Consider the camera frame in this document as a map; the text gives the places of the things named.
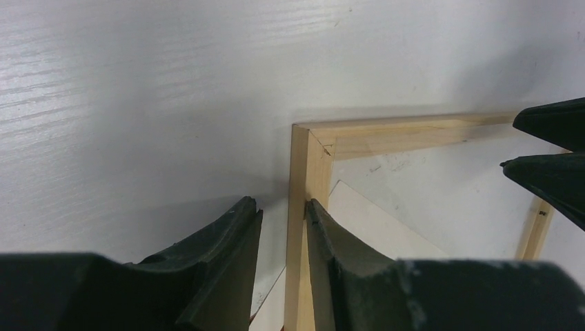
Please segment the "wood grain texture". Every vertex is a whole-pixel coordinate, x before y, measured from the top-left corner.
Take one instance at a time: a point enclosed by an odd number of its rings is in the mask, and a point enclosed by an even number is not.
[[[454,114],[397,119],[300,124],[309,129],[335,159],[439,147],[519,134],[510,123],[516,113]]]
[[[555,211],[545,200],[539,197],[535,197],[534,200],[524,236],[518,246],[517,258],[522,260],[536,260],[540,257]]]
[[[310,288],[305,202],[327,206],[333,155],[305,128],[292,127],[288,239],[286,251],[285,330],[315,329]]]

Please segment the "light wood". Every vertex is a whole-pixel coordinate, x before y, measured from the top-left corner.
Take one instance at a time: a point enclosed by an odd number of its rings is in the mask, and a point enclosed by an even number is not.
[[[309,129],[292,127],[286,250],[285,330],[313,331],[305,202],[327,206],[334,149],[326,150]]]
[[[313,331],[315,319],[305,202],[316,198],[327,208],[334,159],[352,159],[391,152],[431,148],[478,139],[507,137],[517,113],[456,114],[431,117],[304,123],[292,127],[286,295],[287,331]],[[550,224],[551,209],[541,204],[524,254],[537,256]]]
[[[518,259],[536,260],[540,257],[554,211],[555,209],[548,202],[535,197],[533,208],[531,208],[531,213],[526,223],[524,238],[518,247]]]

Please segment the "black object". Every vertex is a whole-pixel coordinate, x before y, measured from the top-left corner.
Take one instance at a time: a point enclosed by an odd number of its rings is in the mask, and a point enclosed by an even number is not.
[[[585,296],[549,263],[393,261],[306,206],[317,331],[585,330]]]
[[[527,108],[513,126],[573,153],[519,157],[504,174],[585,230],[585,98]]]
[[[247,330],[262,211],[227,213],[138,264],[0,256],[0,330]]]

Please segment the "wooden frame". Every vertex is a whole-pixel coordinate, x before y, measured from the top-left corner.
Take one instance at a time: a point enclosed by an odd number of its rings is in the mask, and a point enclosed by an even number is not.
[[[327,208],[333,161],[517,134],[517,113],[457,114],[431,117],[305,123],[292,127],[284,328],[315,329],[308,265],[305,202]],[[522,258],[534,259],[550,223],[550,206],[541,203],[525,235]]]

